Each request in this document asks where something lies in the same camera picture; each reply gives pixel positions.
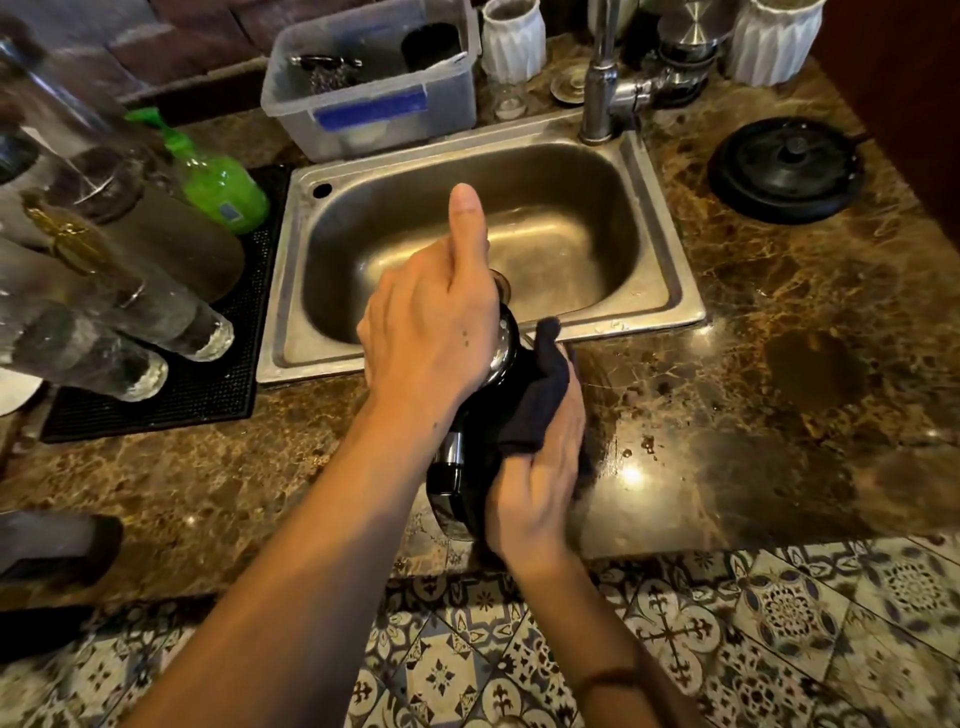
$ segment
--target tiled floor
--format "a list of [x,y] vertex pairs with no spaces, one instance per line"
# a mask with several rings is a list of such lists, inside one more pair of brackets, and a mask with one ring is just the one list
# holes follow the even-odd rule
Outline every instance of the tiled floor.
[[[960,726],[960,537],[687,553],[595,575],[720,728]],[[0,667],[0,727],[117,725],[208,608],[133,607]],[[521,724],[584,723],[510,577],[391,584],[345,728]]]

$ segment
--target forearm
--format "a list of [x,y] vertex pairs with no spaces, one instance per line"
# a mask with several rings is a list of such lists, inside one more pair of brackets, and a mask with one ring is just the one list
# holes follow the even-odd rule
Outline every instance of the forearm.
[[449,417],[417,405],[368,402],[131,726],[339,728],[434,433]]
[[575,554],[516,574],[523,596],[589,728],[703,725],[606,599]]

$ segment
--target marble countertop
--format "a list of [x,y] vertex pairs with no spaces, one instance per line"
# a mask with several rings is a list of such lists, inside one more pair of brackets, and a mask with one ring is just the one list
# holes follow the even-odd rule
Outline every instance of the marble countertop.
[[[551,67],[585,52],[554,42]],[[546,110],[543,80],[530,91],[531,111]],[[709,318],[574,347],[596,475],[570,529],[587,558],[960,524],[960,256],[873,142],[863,193],[827,221],[775,227],[721,205],[706,179],[713,149],[784,114],[862,131],[814,61],[776,89],[716,78],[692,106],[646,121]],[[251,166],[302,162],[258,110],[188,131]],[[323,471],[365,394],[362,376],[336,376],[261,391],[241,422],[59,446],[28,430],[0,511],[113,514],[126,539],[94,587],[6,584],[0,609],[222,591]],[[396,575],[473,564],[421,492]]]

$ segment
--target black rubber mat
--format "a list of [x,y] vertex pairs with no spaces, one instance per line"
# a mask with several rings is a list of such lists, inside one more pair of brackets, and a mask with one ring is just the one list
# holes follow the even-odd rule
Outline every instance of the black rubber mat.
[[236,287],[213,305],[233,323],[235,338],[229,351],[204,363],[160,352],[170,365],[170,375],[163,389],[144,401],[124,402],[63,387],[43,426],[41,442],[65,443],[243,420],[253,413],[256,360],[292,169],[290,165],[271,165],[251,170],[270,198],[271,210],[263,225],[240,236],[247,267]]

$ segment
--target green bottle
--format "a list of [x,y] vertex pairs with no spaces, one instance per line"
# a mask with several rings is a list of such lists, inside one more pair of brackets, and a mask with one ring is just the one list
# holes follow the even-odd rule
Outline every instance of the green bottle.
[[270,201],[236,159],[198,150],[189,136],[167,126],[156,107],[130,111],[127,119],[160,130],[176,161],[180,189],[194,207],[238,234],[267,219]]

